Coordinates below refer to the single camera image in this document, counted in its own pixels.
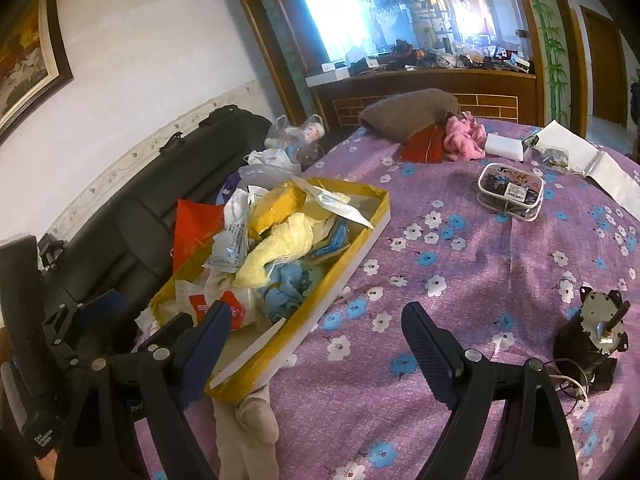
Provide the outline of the black electric motor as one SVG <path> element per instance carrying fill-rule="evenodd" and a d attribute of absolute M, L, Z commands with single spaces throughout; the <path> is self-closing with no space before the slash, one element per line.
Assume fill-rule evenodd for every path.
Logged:
<path fill-rule="evenodd" d="M 589 391 L 608 391 L 614 382 L 616 353 L 629 349 L 624 317 L 630 302 L 617 289 L 599 292 L 582 286 L 582 305 L 554 337 L 553 364 Z"/>

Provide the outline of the blue print wipes packet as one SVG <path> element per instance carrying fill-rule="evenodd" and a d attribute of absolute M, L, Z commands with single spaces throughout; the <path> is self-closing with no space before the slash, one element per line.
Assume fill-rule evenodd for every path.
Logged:
<path fill-rule="evenodd" d="M 242 268 L 247 254 L 247 225 L 245 221 L 238 221 L 213 237 L 212 251 L 203 266 L 209 271 L 235 274 Z"/>

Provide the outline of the blue fuzzy cloth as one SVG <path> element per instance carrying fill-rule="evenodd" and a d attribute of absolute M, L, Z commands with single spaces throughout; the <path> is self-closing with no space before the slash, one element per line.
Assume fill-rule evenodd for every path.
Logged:
<path fill-rule="evenodd" d="M 274 266 L 269 283 L 259 289 L 264 317 L 272 324 L 290 318 L 317 288 L 324 274 L 323 266 L 306 266 L 300 261 Z"/>

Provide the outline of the yellow fuzzy cloth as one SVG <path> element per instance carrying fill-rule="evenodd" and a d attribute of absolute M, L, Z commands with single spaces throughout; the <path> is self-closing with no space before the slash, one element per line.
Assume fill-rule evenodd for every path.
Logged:
<path fill-rule="evenodd" d="M 324 222 L 296 212 L 285 222 L 274 226 L 246 257 L 241 269 L 235 273 L 233 286 L 261 288 L 269 283 L 272 264 L 289 263 L 302 258 L 311 250 Z"/>

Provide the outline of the yellow snack packet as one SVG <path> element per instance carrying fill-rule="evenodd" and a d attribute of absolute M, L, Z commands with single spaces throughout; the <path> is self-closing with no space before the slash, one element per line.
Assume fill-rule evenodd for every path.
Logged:
<path fill-rule="evenodd" d="M 248 234 L 259 238 L 288 216 L 299 212 L 306 202 L 306 192 L 292 181 L 285 182 L 258 198 L 250 208 Z"/>

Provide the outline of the silver foil packet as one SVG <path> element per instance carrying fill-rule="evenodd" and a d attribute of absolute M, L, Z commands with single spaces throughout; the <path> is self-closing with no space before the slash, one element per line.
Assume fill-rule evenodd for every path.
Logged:
<path fill-rule="evenodd" d="M 330 192 L 325 188 L 319 188 L 317 185 L 310 184 L 300 177 L 293 176 L 291 180 L 296 186 L 305 191 L 321 208 L 348 221 L 355 222 L 360 226 L 365 226 L 368 229 L 373 228 L 372 223 L 366 217 L 363 217 L 362 213 L 356 207 L 349 203 L 349 197 L 343 200 L 336 193 Z"/>

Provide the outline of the red label tissue pack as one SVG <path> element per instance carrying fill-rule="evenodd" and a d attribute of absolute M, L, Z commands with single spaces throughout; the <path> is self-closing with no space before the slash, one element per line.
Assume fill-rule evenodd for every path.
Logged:
<path fill-rule="evenodd" d="M 240 330 L 246 321 L 246 309 L 244 304 L 236 298 L 233 292 L 227 290 L 221 297 L 208 304 L 203 294 L 192 294 L 188 296 L 188 303 L 192 307 L 196 320 L 201 322 L 204 320 L 206 313 L 216 304 L 226 304 L 231 311 L 231 329 Z"/>

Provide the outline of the blue sponge cloth stack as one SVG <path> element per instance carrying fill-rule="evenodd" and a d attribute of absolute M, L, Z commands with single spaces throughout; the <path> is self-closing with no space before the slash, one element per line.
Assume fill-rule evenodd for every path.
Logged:
<path fill-rule="evenodd" d="M 349 248 L 349 226 L 344 218 L 338 218 L 332 226 L 329 236 L 322 240 L 319 246 L 312 248 L 306 259 L 308 261 L 320 261 L 341 255 Z"/>

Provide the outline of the beige socks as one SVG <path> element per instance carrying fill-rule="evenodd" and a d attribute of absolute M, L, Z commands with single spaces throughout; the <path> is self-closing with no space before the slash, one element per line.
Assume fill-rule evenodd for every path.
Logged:
<path fill-rule="evenodd" d="M 269 386 L 250 393 L 239 405 L 213 400 L 219 479 L 277 479 L 276 443 L 280 431 Z"/>

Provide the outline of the red gift bag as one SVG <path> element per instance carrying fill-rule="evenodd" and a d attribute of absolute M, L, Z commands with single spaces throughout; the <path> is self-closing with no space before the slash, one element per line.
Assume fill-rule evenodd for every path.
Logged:
<path fill-rule="evenodd" d="M 223 228 L 224 205 L 177 200 L 172 270 L 177 272 Z"/>

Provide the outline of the yellow-edged white foam box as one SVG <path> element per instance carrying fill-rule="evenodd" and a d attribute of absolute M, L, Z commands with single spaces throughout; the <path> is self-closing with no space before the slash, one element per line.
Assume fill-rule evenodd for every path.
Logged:
<path fill-rule="evenodd" d="M 292 177 L 266 191 L 237 190 L 218 232 L 183 263 L 149 309 L 167 325 L 196 324 L 224 301 L 230 333 L 202 391 L 238 404 L 268 384 L 329 309 L 390 221 L 376 186 Z"/>

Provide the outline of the brown fuzzy cushion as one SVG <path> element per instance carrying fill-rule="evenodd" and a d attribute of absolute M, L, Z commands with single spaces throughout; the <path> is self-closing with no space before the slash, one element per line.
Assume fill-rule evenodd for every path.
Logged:
<path fill-rule="evenodd" d="M 413 134 L 429 125 L 444 124 L 460 113 L 458 99 L 436 88 L 389 96 L 367 106 L 360 125 L 395 143 L 406 144 Z"/>

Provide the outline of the framed painting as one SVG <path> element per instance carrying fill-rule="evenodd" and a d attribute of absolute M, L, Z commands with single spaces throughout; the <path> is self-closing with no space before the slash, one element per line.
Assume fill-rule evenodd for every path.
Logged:
<path fill-rule="evenodd" d="M 58 0 L 32 0 L 1 36 L 1 139 L 72 79 Z"/>

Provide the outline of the person in dark clothes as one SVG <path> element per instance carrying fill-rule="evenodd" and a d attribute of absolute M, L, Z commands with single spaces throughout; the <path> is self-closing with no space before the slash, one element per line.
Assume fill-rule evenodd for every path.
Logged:
<path fill-rule="evenodd" d="M 629 113 L 632 122 L 639 129 L 640 119 L 640 70 L 636 69 L 636 76 L 630 85 Z"/>

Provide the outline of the wooden door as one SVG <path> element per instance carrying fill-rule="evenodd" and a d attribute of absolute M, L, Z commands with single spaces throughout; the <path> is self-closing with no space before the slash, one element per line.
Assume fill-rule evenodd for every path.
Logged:
<path fill-rule="evenodd" d="M 620 30 L 610 18 L 582 9 L 592 73 L 592 114 L 626 126 L 626 64 Z"/>

